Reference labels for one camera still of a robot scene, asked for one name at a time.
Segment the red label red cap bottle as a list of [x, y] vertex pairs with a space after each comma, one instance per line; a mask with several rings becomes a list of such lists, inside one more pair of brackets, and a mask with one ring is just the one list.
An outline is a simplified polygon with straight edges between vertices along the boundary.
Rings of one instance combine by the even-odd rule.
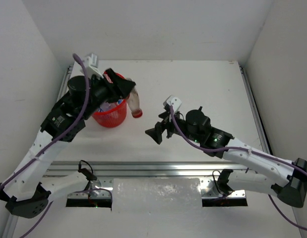
[[131, 90], [130, 94], [128, 95], [128, 97], [125, 98], [128, 107], [131, 111], [131, 115], [134, 118], [139, 118], [143, 115], [143, 112], [140, 108], [140, 99], [139, 99], [139, 94], [136, 90], [136, 87], [134, 86], [134, 88]]

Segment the clear bottle sideways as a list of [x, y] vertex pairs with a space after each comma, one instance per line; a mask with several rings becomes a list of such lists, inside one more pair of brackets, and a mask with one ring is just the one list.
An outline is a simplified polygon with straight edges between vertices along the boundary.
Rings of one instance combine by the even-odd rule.
[[115, 102], [115, 103], [104, 102], [103, 104], [100, 105], [98, 112], [110, 111], [110, 110], [116, 108], [118, 105], [119, 105], [118, 102]]

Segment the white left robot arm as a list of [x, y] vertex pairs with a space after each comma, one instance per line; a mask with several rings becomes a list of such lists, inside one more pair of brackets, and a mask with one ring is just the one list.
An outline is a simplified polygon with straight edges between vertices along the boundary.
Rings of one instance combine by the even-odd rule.
[[110, 68], [101, 76], [79, 75], [68, 80], [68, 91], [42, 122], [26, 156], [11, 177], [0, 183], [0, 200], [6, 202], [10, 214], [34, 218], [52, 201], [82, 191], [97, 180], [93, 172], [82, 167], [50, 182], [43, 182], [42, 178], [103, 103], [127, 98], [135, 86], [135, 82], [120, 77]]

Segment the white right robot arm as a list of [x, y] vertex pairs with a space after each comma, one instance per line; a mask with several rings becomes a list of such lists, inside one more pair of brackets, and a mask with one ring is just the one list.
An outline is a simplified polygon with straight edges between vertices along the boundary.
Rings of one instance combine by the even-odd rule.
[[252, 148], [231, 134], [213, 127], [202, 109], [191, 110], [181, 119], [179, 112], [166, 108], [159, 118], [162, 121], [145, 132], [157, 144], [162, 143], [163, 132], [167, 133], [167, 138], [177, 134], [210, 157], [250, 169], [248, 173], [223, 169], [215, 182], [221, 194], [249, 190], [275, 196], [292, 207], [303, 207], [307, 195], [306, 160], [285, 160]]

